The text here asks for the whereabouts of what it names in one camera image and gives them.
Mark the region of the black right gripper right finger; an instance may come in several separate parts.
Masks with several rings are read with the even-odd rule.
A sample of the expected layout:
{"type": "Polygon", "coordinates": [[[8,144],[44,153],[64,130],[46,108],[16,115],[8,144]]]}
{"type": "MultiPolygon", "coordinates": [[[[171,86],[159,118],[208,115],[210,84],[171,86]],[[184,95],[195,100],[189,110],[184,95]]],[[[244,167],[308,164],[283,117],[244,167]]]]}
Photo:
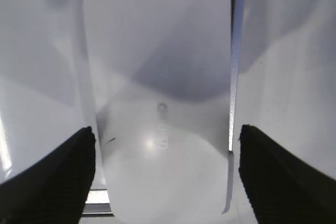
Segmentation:
{"type": "Polygon", "coordinates": [[[258,223],[335,223],[335,179],[255,126],[239,136],[239,175],[258,223]]]}

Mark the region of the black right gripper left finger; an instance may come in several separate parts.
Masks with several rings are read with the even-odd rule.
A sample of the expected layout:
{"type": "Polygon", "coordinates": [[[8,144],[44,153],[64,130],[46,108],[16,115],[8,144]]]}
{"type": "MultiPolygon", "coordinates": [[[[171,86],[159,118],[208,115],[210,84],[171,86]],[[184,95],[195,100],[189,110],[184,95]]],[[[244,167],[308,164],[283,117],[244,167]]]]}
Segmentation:
{"type": "Polygon", "coordinates": [[[96,172],[96,139],[84,127],[1,184],[1,223],[79,223],[96,172]]]}

